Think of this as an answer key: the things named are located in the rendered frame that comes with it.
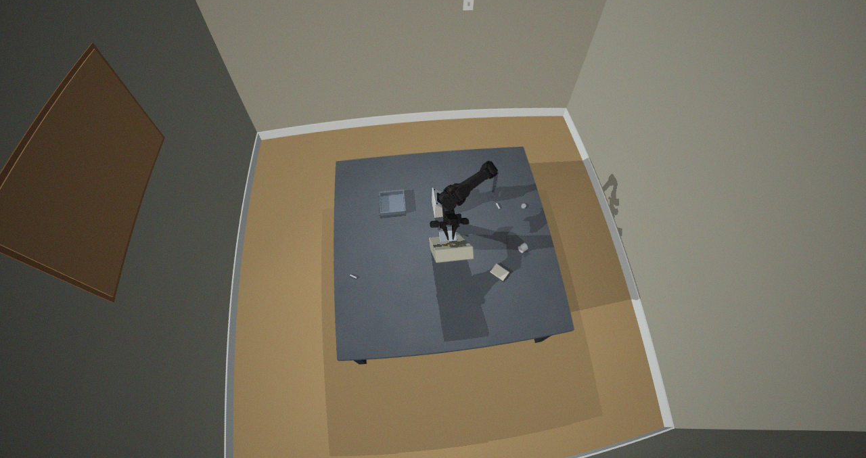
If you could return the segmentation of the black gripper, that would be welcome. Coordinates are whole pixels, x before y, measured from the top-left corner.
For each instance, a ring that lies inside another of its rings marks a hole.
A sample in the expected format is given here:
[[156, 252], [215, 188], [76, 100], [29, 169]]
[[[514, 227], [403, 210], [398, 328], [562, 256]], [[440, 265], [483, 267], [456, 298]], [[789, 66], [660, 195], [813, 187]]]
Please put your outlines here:
[[[453, 209], [453, 210], [454, 210], [454, 209]], [[446, 212], [446, 211], [448, 211], [448, 212], [452, 212], [453, 210], [442, 209], [442, 213], [443, 213], [443, 222], [442, 222], [442, 223], [439, 223], [439, 221], [430, 221], [430, 227], [431, 227], [431, 229], [435, 229], [435, 227], [439, 227], [439, 226], [440, 226], [440, 229], [442, 229], [443, 231], [445, 231], [445, 234], [446, 234], [447, 240], [449, 240], [449, 234], [448, 234], [448, 232], [447, 232], [447, 227], [446, 227], [446, 225], [448, 225], [448, 223], [445, 221], [445, 212]], [[453, 212], [454, 212], [454, 211], [453, 211]], [[463, 225], [468, 225], [468, 224], [469, 224], [467, 218], [461, 218], [461, 221], [458, 221], [458, 224], [457, 224], [457, 225], [452, 225], [452, 238], [453, 238], [453, 240], [454, 240], [454, 238], [455, 238], [455, 232], [457, 232], [458, 227], [460, 227], [460, 226], [459, 226], [459, 223], [463, 223]]]

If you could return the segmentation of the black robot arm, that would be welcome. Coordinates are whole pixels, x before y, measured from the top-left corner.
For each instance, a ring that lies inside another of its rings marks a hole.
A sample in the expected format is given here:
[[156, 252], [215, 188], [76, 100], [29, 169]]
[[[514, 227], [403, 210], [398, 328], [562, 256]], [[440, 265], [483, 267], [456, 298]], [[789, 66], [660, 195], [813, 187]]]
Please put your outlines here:
[[[474, 174], [473, 177], [468, 177], [463, 183], [449, 185], [442, 193], [437, 193], [437, 202], [442, 204], [442, 209], [448, 210], [455, 209], [457, 205], [463, 205], [470, 191], [480, 183], [483, 183], [483, 181], [496, 177], [497, 171], [498, 169], [494, 163], [486, 161], [480, 167], [480, 171]], [[445, 221], [448, 225], [457, 225], [458, 221], [461, 221], [461, 214], [455, 214], [455, 211], [453, 211], [445, 212]]]

